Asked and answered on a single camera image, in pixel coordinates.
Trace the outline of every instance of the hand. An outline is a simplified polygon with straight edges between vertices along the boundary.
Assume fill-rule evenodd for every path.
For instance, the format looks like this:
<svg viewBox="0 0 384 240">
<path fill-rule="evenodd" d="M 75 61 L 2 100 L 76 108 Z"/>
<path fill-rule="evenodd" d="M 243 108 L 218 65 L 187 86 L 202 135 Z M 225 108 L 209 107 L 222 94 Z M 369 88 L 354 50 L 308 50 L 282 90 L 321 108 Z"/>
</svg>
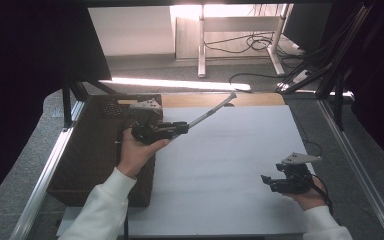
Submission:
<svg viewBox="0 0 384 240">
<path fill-rule="evenodd" d="M 326 188 L 324 187 L 323 183 L 316 177 L 313 177 L 314 184 L 319 187 L 323 192 L 326 192 Z M 291 193 L 284 193 L 282 194 L 284 196 L 290 197 L 298 202 L 299 206 L 302 210 L 306 211 L 311 208 L 320 207 L 320 206 L 326 206 L 326 202 L 323 199 L 323 197 L 316 192 L 314 189 L 308 190 L 308 192 L 303 194 L 291 194 Z"/>
<path fill-rule="evenodd" d="M 148 159 L 158 150 L 167 146 L 169 142 L 168 139 L 162 139 L 151 145 L 145 145 L 132 136 L 131 128 L 127 128 L 123 132 L 121 159 L 117 169 L 124 175 L 134 179 Z"/>
</svg>

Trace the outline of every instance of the brown box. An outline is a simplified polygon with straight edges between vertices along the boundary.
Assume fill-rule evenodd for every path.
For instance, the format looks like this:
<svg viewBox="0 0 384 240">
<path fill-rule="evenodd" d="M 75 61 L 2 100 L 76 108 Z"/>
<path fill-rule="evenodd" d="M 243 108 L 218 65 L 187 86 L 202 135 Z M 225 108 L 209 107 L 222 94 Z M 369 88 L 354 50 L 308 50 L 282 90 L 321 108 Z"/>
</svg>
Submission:
<svg viewBox="0 0 384 240">
<path fill-rule="evenodd" d="M 52 176 L 47 192 L 67 206 L 83 206 L 92 189 L 103 183 L 117 164 L 116 139 L 138 111 L 129 110 L 129 101 L 161 95 L 92 95 L 85 103 L 79 120 Z M 129 194 L 129 206 L 147 207 L 151 199 L 155 156 L 137 175 L 138 182 Z"/>
</svg>

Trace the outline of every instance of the black curtain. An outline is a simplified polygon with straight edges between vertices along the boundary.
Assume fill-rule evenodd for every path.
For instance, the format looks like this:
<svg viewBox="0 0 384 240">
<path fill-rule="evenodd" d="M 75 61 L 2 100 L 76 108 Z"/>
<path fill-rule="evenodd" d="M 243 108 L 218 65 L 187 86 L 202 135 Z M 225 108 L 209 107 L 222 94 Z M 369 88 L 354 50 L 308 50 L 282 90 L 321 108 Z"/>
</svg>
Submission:
<svg viewBox="0 0 384 240">
<path fill-rule="evenodd" d="M 65 80 L 111 78 L 87 8 L 37 2 L 0 1 L 0 184 L 49 94 Z"/>
<path fill-rule="evenodd" d="M 384 150 L 384 1 L 374 4 L 351 50 L 354 66 L 345 84 L 355 95 L 355 115 Z"/>
</svg>

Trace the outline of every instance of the white long sleeve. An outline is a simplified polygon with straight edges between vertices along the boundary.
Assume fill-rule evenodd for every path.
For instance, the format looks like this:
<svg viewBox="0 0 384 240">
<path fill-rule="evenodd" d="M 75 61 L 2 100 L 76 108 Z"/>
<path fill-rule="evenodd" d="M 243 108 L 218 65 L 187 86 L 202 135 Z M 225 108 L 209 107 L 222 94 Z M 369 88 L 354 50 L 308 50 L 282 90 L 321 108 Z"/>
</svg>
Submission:
<svg viewBox="0 0 384 240">
<path fill-rule="evenodd" d="M 79 216 L 59 239 L 117 239 L 126 217 L 127 196 L 135 183 L 136 180 L 114 168 L 110 177 L 92 190 Z M 304 213 L 308 227 L 304 240 L 352 240 L 348 229 L 335 222 L 328 207 L 316 207 Z"/>
<path fill-rule="evenodd" d="M 307 220 L 304 240 L 352 240 L 348 229 L 336 223 L 327 206 L 309 209 L 304 214 Z"/>
<path fill-rule="evenodd" d="M 135 184 L 114 168 L 103 184 L 93 188 L 79 216 L 59 239 L 116 239 L 126 217 L 127 195 Z"/>
</svg>

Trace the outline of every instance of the white paper sheet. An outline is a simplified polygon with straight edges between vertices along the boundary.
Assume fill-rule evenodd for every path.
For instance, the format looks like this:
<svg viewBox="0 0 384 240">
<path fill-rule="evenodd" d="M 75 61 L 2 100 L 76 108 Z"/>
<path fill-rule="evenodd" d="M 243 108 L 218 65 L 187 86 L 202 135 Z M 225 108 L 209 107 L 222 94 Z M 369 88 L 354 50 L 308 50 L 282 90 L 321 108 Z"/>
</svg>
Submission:
<svg viewBox="0 0 384 240">
<path fill-rule="evenodd" d="M 191 122 L 209 109 L 167 108 L 164 120 Z M 157 153 L 151 204 L 129 209 L 130 235 L 304 232 L 298 205 L 260 177 L 285 178 L 275 164 L 292 152 L 306 153 L 288 106 L 221 108 Z M 64 228 L 78 211 L 67 210 Z"/>
</svg>

